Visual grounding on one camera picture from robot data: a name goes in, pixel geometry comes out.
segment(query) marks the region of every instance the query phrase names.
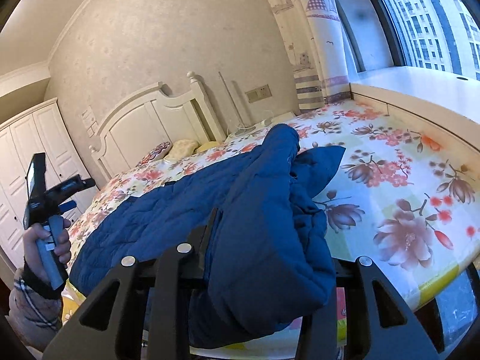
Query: black wrist strap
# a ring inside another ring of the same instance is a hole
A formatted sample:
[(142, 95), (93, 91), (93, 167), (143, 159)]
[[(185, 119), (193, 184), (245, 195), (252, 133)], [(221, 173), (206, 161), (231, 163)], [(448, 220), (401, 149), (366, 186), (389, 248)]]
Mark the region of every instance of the black wrist strap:
[(57, 300), (60, 299), (65, 284), (60, 286), (56, 290), (53, 290), (50, 285), (40, 280), (35, 273), (32, 272), (27, 262), (23, 266), (22, 279), (28, 287), (32, 288), (33, 291), (38, 293), (44, 299)]

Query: bed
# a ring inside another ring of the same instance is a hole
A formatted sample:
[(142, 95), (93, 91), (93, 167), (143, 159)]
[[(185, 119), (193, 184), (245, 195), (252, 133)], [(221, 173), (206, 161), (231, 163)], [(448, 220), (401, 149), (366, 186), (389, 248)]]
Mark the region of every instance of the bed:
[(169, 97), (158, 82), (121, 100), (100, 123), (99, 150), (90, 146), (92, 157), (106, 180), (128, 171), (156, 145), (180, 139), (223, 142), (225, 133), (194, 72), (187, 73), (190, 90)]
[[(298, 132), (302, 151), (327, 145), (346, 148), (338, 173), (314, 199), (326, 211), (326, 239), (334, 257), (372, 257), (416, 310), (478, 255), (480, 201), (475, 197), (480, 184), (472, 170), (480, 168), (480, 154), (465, 142), (408, 112), (391, 109), (386, 114), (367, 99), (329, 104), (287, 124)], [(109, 120), (105, 125), (112, 126)], [(115, 175), (70, 229), (73, 258), (69, 268), (87, 238), (129, 196), (141, 196), (167, 181), (248, 152), (262, 144), (270, 128), (177, 163), (160, 160)], [(105, 142), (107, 150), (97, 155), (107, 168), (109, 144)], [(341, 342), (346, 333), (341, 291), (337, 302)], [(228, 359), (292, 358), (300, 326), (296, 320), (272, 336), (215, 351), (197, 350), (196, 354)]]

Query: wall socket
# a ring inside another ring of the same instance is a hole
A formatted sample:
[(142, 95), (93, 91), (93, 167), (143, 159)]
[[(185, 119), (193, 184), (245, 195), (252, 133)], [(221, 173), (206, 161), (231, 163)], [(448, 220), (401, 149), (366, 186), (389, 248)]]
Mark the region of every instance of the wall socket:
[(270, 91), (270, 87), (267, 85), (263, 85), (260, 88), (256, 88), (253, 91), (249, 91), (245, 93), (248, 98), (249, 103), (254, 103), (259, 100), (266, 99), (267, 97), (272, 97), (272, 92)]

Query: plaid sleeve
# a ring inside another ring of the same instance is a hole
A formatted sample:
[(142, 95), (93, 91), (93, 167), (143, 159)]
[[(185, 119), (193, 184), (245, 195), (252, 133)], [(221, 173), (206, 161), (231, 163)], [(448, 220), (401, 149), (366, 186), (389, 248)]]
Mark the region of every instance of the plaid sleeve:
[(25, 345), (43, 352), (62, 327), (63, 302), (41, 297), (25, 283), (22, 273), (23, 269), (15, 273), (7, 320)]

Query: human hand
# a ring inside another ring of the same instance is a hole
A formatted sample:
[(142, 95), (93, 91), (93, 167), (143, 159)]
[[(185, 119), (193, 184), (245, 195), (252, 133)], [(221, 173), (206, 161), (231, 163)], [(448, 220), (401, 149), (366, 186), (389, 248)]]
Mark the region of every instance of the human hand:
[[(70, 221), (68, 219), (64, 219), (63, 231), (58, 236), (58, 245), (53, 250), (62, 264), (68, 263), (71, 259), (71, 243), (69, 240), (70, 236), (66, 230), (68, 227), (70, 227)], [(47, 284), (50, 284), (50, 280), (38, 253), (37, 239), (47, 239), (49, 236), (51, 236), (51, 233), (45, 230), (39, 223), (35, 223), (28, 228), (25, 233), (23, 233), (23, 250), (25, 252), (25, 261), (35, 276)]]

